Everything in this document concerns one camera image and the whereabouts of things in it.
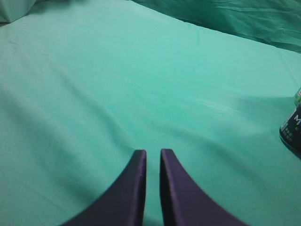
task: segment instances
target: green fabric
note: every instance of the green fabric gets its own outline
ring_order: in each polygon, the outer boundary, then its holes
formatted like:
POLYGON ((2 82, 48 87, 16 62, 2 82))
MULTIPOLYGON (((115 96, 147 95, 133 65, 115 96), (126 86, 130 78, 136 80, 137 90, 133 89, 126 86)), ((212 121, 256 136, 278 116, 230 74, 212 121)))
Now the green fabric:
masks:
POLYGON ((143 148, 158 226, 163 147, 241 220, 300 225, 301 162, 278 133, 300 54, 132 1, 52 0, 0 28, 0 62, 0 225, 59 225, 143 148))
POLYGON ((42 1, 45 0, 0 0, 0 23, 11 23, 25 16, 35 3, 42 1))
POLYGON ((134 0, 200 26, 301 52, 299 0, 134 0))

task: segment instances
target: mattress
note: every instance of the mattress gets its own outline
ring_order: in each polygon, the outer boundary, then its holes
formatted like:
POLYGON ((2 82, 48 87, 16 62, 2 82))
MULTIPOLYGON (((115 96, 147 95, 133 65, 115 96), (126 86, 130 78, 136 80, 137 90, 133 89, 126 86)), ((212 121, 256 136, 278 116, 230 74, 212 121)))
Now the mattress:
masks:
POLYGON ((298 226, 301 163, 278 129, 301 55, 126 0, 50 0, 0 28, 0 224, 53 226, 147 150, 145 226, 162 225, 159 154, 247 224, 298 226))

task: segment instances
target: dark purple object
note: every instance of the dark purple object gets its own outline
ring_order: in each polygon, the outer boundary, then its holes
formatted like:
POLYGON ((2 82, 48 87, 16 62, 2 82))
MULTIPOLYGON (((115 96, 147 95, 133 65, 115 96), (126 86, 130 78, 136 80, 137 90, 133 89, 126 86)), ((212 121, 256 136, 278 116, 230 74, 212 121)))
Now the dark purple object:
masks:
POLYGON ((280 127, 280 138, 285 146, 295 155, 301 157, 301 105, 280 127))
POLYGON ((137 150, 92 205, 63 226, 142 226, 146 191, 146 151, 137 150))
POLYGON ((171 149, 161 150, 160 199, 165 226, 246 226, 198 187, 171 149))

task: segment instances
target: dark can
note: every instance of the dark can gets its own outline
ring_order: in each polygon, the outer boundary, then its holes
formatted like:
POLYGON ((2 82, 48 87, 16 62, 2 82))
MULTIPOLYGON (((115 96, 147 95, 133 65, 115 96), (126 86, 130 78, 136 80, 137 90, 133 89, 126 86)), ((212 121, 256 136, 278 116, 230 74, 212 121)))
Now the dark can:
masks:
POLYGON ((280 127, 280 138, 292 152, 301 156, 301 105, 298 105, 291 117, 280 127))

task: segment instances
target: beverage can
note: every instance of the beverage can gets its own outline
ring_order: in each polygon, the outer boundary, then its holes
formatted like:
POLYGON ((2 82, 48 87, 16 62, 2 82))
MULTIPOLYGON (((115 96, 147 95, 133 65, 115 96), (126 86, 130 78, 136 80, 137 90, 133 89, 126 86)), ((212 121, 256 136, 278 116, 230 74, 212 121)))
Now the beverage can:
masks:
POLYGON ((280 138, 288 149, 301 155, 301 105, 280 127, 280 138))
POLYGON ((301 104, 301 88, 295 95, 295 105, 298 106, 299 104, 301 104))

